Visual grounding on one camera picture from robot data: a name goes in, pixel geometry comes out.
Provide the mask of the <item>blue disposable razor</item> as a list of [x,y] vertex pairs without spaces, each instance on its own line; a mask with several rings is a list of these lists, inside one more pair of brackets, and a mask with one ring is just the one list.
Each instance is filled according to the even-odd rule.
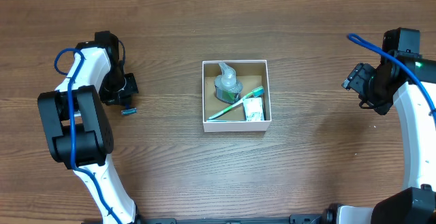
[[137,112],[137,108],[133,108],[130,105],[126,105],[124,110],[121,110],[121,114],[123,116],[129,116],[135,114]]

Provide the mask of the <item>green white packet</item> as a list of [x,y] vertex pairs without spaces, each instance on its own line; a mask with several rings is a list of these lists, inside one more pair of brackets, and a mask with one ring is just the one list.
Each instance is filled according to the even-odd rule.
[[264,109],[261,97],[247,98],[243,101],[246,121],[263,121]]

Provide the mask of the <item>green white toothbrush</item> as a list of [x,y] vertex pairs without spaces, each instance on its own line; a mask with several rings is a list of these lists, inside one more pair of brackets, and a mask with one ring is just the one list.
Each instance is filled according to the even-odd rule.
[[252,98],[252,97],[259,97],[261,95],[264,94],[264,87],[263,86],[259,86],[255,89],[253,89],[251,92],[247,93],[245,96],[243,96],[240,100],[238,100],[236,103],[228,106],[227,108],[223,109],[222,111],[210,116],[208,119],[209,120],[214,120],[216,118],[219,118],[220,116],[224,115],[225,113],[229,112],[230,110],[232,110],[233,108],[239,106],[240,104],[242,104],[244,102],[244,100],[248,99],[248,98]]

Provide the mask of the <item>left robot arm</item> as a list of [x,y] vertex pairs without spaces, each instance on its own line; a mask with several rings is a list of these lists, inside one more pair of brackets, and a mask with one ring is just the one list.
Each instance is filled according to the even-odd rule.
[[88,189],[102,223],[141,223],[112,159],[114,137],[103,106],[122,106],[132,114],[138,88],[124,70],[125,47],[117,38],[81,42],[64,49],[74,62],[64,81],[41,93],[37,105],[51,157],[72,170]]

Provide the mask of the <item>blue toothpaste tube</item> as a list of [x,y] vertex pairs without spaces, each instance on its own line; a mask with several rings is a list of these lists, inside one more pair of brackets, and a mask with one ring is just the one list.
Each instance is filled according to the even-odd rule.
[[243,123],[247,122],[246,120],[220,120],[220,119],[207,119],[206,122],[208,123]]

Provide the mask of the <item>clear pump bottle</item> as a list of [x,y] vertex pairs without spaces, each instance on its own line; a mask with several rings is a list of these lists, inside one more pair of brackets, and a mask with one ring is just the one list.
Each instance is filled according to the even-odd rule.
[[221,74],[215,78],[215,96],[222,102],[233,104],[240,100],[243,85],[236,77],[236,71],[223,61],[219,62]]

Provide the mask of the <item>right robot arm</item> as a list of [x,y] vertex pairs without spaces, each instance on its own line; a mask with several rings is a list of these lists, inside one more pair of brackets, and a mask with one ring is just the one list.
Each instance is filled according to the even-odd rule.
[[403,186],[373,208],[331,204],[319,222],[434,223],[435,121],[418,85],[398,65],[384,61],[376,68],[357,64],[343,88],[356,91],[378,114],[396,109],[403,139]]

